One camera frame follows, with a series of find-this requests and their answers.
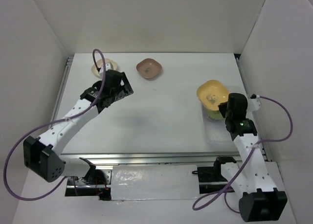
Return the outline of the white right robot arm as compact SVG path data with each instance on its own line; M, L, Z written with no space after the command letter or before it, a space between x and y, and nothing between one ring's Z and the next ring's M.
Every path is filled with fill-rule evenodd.
M255 98L247 99L241 93L231 93L227 102L219 104L226 129L243 163L239 166L232 157L217 157L213 176L230 183L239 198L239 212L245 222L277 221L288 199L267 170L256 127L246 116L249 103L259 105Z

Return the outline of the cream plate back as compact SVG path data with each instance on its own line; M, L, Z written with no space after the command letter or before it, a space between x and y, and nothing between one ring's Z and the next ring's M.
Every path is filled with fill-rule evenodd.
M103 61L102 59L99 59L97 62L96 62L97 66L99 68L102 68L103 67ZM105 65L106 65L106 70L109 70L109 69L112 69L112 70L118 70L118 64L111 60L111 59L108 59L108 58L105 58ZM99 71L98 69L96 68L96 65L93 65L91 67L91 72L93 73L94 76L96 76L97 78L99 79L102 79L102 75L99 74Z

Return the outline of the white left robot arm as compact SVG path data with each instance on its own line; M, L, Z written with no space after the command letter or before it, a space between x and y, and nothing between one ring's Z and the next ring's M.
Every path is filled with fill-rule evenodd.
M107 70L105 82L98 81L86 89L72 109L37 138L28 136L23 141L24 164L47 182L60 176L79 177L85 184L92 184L100 173L85 158L60 158L70 140L93 118L112 103L133 94L124 72Z

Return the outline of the brown plate back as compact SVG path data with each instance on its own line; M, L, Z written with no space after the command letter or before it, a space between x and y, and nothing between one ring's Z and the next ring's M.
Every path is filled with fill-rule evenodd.
M162 65L154 59L146 58L136 65L136 70L145 79L154 79L162 72Z

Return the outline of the yellow plate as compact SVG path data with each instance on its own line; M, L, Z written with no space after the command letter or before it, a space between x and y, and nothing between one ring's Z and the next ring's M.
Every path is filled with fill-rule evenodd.
M210 111L218 111L219 104L228 101L229 91L220 81L209 80L197 89L201 104Z

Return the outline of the green plate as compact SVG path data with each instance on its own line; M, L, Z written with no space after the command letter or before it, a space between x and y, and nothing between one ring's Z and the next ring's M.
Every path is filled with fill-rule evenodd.
M208 109L206 106L202 105L202 113L204 114L204 116L211 121L219 121L223 119L222 114L220 113L219 110L214 111L211 109Z

